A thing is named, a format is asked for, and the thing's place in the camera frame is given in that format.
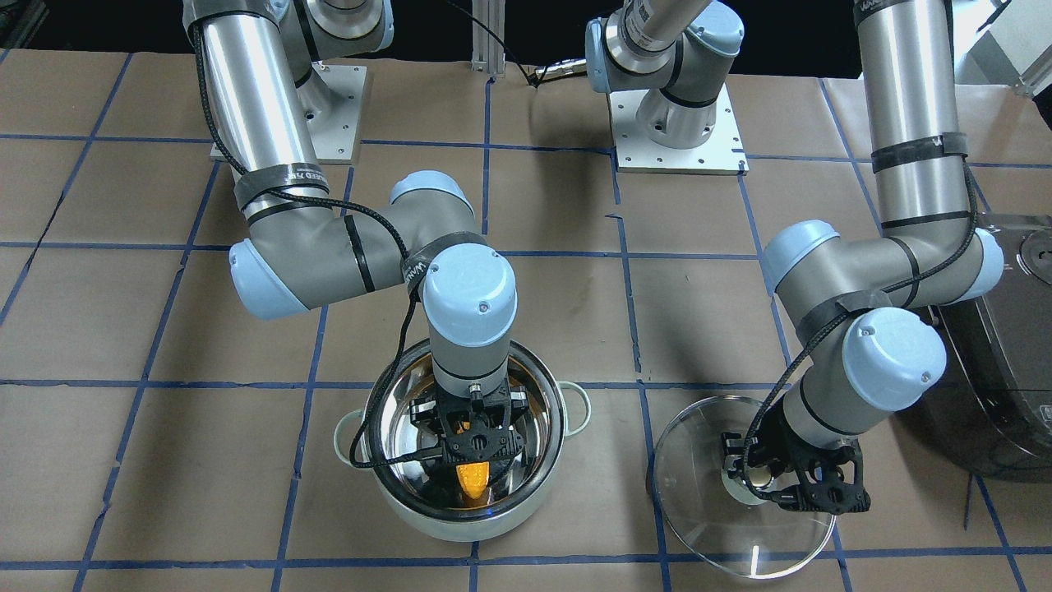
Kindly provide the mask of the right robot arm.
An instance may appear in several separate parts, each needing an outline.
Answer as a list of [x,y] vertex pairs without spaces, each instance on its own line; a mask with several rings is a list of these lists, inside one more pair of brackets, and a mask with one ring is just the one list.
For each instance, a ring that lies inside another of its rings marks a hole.
[[338,97],[313,64],[390,45],[387,1],[187,1],[213,142],[234,172],[249,237],[229,251],[234,286],[252,315],[290,317],[404,284],[431,332],[436,387],[411,421],[437,443],[394,462],[445,465],[510,460],[524,446],[512,423],[525,397],[508,377],[515,277],[476,232],[454,179],[420,171],[394,184],[381,212],[330,198],[308,122]]

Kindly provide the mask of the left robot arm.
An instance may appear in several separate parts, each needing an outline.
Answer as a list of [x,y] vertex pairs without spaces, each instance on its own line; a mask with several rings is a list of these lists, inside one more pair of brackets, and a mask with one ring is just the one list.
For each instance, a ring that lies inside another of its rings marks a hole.
[[947,353],[914,308],[983,295],[1004,256],[977,225],[960,131],[947,1],[856,1],[877,239],[848,241],[820,220],[768,243],[762,266],[811,365],[790,371],[744,434],[726,433],[724,471],[750,501],[791,512],[865,512],[857,438],[939,381]]

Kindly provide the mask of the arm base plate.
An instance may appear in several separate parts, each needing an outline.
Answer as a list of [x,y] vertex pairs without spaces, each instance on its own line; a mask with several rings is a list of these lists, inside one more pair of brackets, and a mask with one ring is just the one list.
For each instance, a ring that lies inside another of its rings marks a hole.
[[366,98],[364,65],[313,67],[304,86],[278,72],[208,72],[210,108],[227,150],[248,169],[294,161],[351,164]]
[[702,108],[660,90],[608,95],[618,168],[629,173],[747,173],[749,165],[726,86]]

